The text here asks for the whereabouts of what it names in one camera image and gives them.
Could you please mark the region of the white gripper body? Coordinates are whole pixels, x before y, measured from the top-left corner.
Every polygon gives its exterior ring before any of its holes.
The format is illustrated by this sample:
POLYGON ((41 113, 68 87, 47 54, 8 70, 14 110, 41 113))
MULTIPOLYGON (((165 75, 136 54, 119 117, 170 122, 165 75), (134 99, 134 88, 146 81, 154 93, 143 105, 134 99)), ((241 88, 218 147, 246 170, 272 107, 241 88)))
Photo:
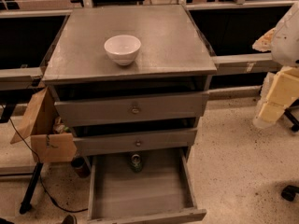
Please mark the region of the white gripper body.
POLYGON ((299 98, 299 68, 285 66, 275 75, 270 75, 264 84, 265 103, 283 109, 290 107, 299 98))

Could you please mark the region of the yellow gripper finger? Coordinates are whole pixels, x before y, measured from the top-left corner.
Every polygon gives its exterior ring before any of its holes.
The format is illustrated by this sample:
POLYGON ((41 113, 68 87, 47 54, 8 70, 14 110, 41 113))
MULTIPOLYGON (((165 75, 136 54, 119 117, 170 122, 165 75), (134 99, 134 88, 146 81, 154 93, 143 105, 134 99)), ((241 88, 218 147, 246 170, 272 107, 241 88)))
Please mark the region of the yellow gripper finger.
POLYGON ((269 128, 276 124, 283 113, 284 107, 281 105, 259 102, 253 118, 253 124, 259 129, 269 128))
POLYGON ((270 51, 271 42, 275 31, 275 28, 272 28, 269 31, 267 31, 264 35, 262 35, 253 43, 252 48, 260 52, 270 51))

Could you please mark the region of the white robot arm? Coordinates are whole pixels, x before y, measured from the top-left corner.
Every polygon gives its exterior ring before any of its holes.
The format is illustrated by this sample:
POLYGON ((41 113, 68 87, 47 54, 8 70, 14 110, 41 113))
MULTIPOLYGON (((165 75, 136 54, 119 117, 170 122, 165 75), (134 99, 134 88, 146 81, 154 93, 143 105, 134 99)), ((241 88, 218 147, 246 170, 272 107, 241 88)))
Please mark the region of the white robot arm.
POLYGON ((272 60, 282 65, 274 75, 268 73, 263 81, 261 99, 256 106, 253 124, 260 129, 274 125, 299 98, 299 3, 295 2, 252 47, 270 51, 272 60))

